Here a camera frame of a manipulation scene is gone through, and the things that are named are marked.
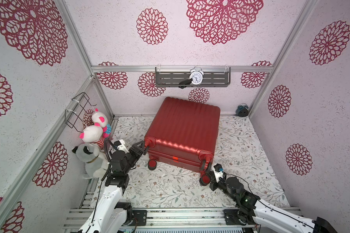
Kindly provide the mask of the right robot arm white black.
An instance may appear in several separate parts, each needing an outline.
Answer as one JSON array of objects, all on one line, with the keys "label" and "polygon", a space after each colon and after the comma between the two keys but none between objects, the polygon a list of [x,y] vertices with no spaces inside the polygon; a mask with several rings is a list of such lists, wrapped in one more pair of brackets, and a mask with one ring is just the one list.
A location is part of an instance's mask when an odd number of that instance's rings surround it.
[{"label": "right robot arm white black", "polygon": [[280,209],[244,188],[237,177],[210,175],[210,189],[220,189],[236,202],[236,208],[224,210],[228,225],[260,225],[277,233],[335,233],[325,219],[312,220]]}]

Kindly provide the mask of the red ribbed hard-shell suitcase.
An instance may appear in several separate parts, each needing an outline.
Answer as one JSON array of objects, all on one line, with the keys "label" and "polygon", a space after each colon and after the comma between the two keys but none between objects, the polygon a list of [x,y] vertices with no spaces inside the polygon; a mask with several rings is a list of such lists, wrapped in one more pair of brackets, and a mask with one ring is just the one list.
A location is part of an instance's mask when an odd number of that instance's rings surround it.
[{"label": "red ribbed hard-shell suitcase", "polygon": [[200,184],[208,185],[220,113],[214,105],[165,98],[144,137],[148,169],[155,170],[159,162],[167,163],[200,173]]}]

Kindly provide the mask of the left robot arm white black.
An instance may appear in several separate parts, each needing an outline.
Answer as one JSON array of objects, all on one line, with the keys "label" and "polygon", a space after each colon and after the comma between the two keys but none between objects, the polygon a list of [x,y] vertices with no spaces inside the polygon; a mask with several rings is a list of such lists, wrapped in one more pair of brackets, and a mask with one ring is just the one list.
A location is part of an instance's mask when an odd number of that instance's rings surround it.
[{"label": "left robot arm white black", "polygon": [[122,226],[132,223],[134,217],[132,204],[121,202],[128,186],[128,173],[137,161],[148,151],[145,142],[139,141],[127,149],[124,141],[105,140],[104,152],[108,167],[101,178],[104,185],[102,196],[97,196],[97,204],[79,233],[119,233]]}]

